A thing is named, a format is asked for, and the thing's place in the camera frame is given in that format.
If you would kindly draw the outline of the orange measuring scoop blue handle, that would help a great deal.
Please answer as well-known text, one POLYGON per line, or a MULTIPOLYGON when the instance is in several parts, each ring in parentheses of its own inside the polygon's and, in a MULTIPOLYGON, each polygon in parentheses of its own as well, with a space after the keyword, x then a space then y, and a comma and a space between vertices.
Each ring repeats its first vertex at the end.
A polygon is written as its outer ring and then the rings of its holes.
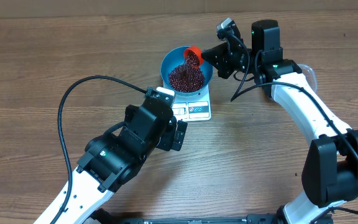
POLYGON ((184 51, 184 58, 185 58, 185 56, 186 56, 187 51, 192 51, 192 52, 194 52, 194 53, 198 56, 198 59, 200 60, 200 65, 199 65, 198 68, 200 68, 200 66, 201 66, 201 65, 203 64, 203 62, 204 62, 204 59, 201 57, 201 53, 202 53, 201 49, 200 49, 199 47, 197 47, 197 46, 187 47, 187 48, 185 49, 185 51, 184 51))

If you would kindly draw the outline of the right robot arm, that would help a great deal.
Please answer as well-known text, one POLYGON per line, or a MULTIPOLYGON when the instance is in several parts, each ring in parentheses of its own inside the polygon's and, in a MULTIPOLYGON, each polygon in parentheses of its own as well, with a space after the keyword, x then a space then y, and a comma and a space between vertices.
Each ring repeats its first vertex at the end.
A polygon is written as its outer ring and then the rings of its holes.
POLYGON ((341 121, 312 90, 301 67, 284 58, 277 21, 254 22, 251 47, 232 19, 222 21, 216 34, 221 43, 201 57, 221 78, 253 74, 254 86, 285 109, 309 145, 301 194, 276 214, 248 215, 247 222, 331 223, 334 212, 358 197, 358 129, 341 121))

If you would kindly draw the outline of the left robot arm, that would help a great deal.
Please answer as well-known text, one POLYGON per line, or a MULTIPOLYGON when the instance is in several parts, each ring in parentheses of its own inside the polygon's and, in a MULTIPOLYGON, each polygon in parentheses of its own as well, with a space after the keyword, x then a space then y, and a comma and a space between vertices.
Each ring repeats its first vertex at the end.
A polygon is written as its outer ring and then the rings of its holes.
POLYGON ((175 94, 151 91, 141 106, 129 105, 125 120, 92 139, 72 172, 72 183, 38 217, 37 223, 84 223, 134 178, 155 149, 179 151, 187 123, 173 115, 175 94))

